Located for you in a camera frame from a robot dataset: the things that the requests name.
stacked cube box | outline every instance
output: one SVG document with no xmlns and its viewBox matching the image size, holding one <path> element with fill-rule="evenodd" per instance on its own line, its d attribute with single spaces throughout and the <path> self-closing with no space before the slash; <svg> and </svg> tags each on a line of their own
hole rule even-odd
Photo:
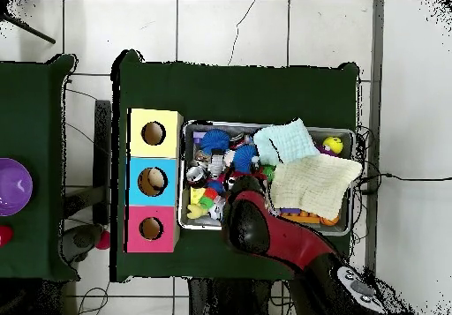
<svg viewBox="0 0 452 315">
<path fill-rule="evenodd" d="M 183 122 L 176 111 L 153 109 L 130 109 L 130 137 L 128 138 L 131 160 L 129 162 L 129 203 L 125 211 L 124 230 L 127 232 L 125 251 L 173 252 L 179 238 L 177 224 L 177 183 L 179 165 L 179 138 Z M 144 127 L 158 124 L 163 131 L 162 140 L 156 145 L 145 141 Z M 159 169 L 166 176 L 163 191 L 147 196 L 139 188 L 139 176 L 145 169 Z M 155 218 L 161 232 L 155 239 L 142 236 L 140 224 L 147 218 Z"/>
</svg>

light blue towel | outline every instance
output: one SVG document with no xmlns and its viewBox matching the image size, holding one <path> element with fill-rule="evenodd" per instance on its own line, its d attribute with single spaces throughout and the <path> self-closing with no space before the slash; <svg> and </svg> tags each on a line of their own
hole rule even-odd
<svg viewBox="0 0 452 315">
<path fill-rule="evenodd" d="M 289 163 L 320 154 L 300 118 L 289 124 L 263 128 L 254 134 L 253 140 L 258 148 L 261 164 L 276 166 L 281 161 Z"/>
</svg>

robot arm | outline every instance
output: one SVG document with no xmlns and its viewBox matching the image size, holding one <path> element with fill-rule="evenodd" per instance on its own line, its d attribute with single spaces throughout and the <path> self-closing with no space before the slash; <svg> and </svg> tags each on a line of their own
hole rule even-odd
<svg viewBox="0 0 452 315">
<path fill-rule="evenodd" d="M 289 266 L 294 301 L 304 291 L 316 315 L 386 315 L 381 300 L 316 231 L 273 216 L 259 182 L 237 180 L 223 212 L 222 232 L 234 249 Z"/>
</svg>

green table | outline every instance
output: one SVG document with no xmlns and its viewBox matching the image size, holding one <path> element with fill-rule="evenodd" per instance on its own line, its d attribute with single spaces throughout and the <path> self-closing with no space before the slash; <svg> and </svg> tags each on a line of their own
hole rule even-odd
<svg viewBox="0 0 452 315">
<path fill-rule="evenodd" d="M 178 111 L 185 120 L 282 124 L 299 116 L 307 126 L 356 128 L 358 67 L 219 67 L 184 63 L 142 63 L 137 52 L 123 52 L 112 70 L 113 126 L 119 147 L 112 175 L 118 174 L 112 201 L 124 203 L 125 127 L 128 108 Z M 110 277 L 196 276 L 290 279 L 283 264 L 235 253 L 218 231 L 182 229 L 173 253 L 124 253 L 124 205 L 111 209 L 113 240 Z M 350 235 L 329 238 L 348 255 Z"/>
<path fill-rule="evenodd" d="M 14 230 L 0 248 L 0 277 L 77 278 L 58 252 L 64 195 L 61 96 L 74 61 L 62 55 L 46 64 L 0 63 L 0 157 L 22 163 L 34 181 L 30 202 L 0 218 Z"/>
</svg>

yellow ball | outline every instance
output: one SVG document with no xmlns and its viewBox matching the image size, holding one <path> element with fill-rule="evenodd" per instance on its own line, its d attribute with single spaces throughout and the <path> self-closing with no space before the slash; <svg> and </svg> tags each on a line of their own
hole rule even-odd
<svg viewBox="0 0 452 315">
<path fill-rule="evenodd" d="M 326 138 L 323 141 L 323 146 L 329 146 L 335 154 L 339 154 L 343 150 L 343 142 L 339 138 Z"/>
</svg>

